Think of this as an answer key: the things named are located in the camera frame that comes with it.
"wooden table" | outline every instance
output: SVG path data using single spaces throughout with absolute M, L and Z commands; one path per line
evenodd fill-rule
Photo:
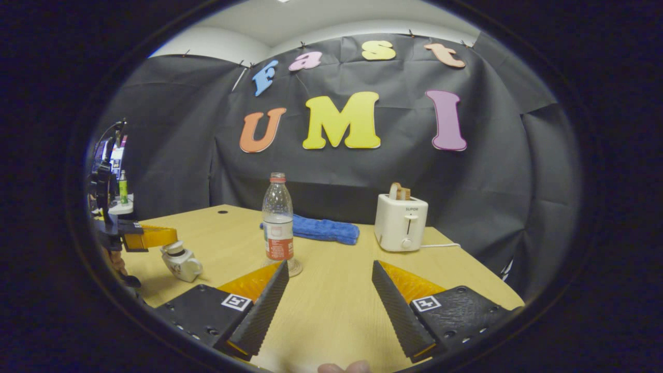
M 176 279 L 158 248 L 123 253 L 130 274 L 143 283 L 145 301 L 157 307 L 191 287 L 217 287 L 260 268 L 265 260 L 261 212 L 229 205 L 145 220 L 143 224 L 177 229 L 184 247 L 203 264 L 193 283 Z M 387 312 L 371 282 L 373 260 L 383 260 L 449 289 L 466 285 L 506 309 L 522 299 L 496 275 L 459 247 L 417 252 L 382 250 L 372 225 L 358 224 L 354 246 L 294 238 L 295 257 L 304 270 L 290 279 L 260 354 L 251 364 L 273 372 L 316 372 L 333 362 L 346 367 L 365 359 L 374 373 L 412 366 L 398 344 Z M 451 241 L 427 227 L 422 244 Z

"toaster cord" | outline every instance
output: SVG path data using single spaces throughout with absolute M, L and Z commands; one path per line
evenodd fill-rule
M 421 245 L 420 248 L 450 248 L 452 246 L 458 246 L 459 244 L 441 244 L 441 245 Z

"white cup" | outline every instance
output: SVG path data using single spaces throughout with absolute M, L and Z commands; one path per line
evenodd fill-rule
M 194 253 L 182 247 L 182 244 L 182 241 L 177 241 L 161 247 L 161 259 L 175 277 L 193 282 L 203 272 L 203 265 L 194 257 Z

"green bottle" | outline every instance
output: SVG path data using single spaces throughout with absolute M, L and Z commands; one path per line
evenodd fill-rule
M 119 186 L 120 186 L 120 203 L 121 204 L 129 203 L 129 199 L 127 198 L 127 177 L 124 174 L 124 170 L 120 172 Z

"bottle label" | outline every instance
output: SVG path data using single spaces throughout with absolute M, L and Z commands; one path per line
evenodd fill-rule
M 286 223 L 263 222 L 265 250 L 272 260 L 290 260 L 292 249 L 292 221 Z
M 120 203 L 129 203 L 129 199 L 127 198 L 127 181 L 126 180 L 119 181 L 119 186 L 120 186 Z

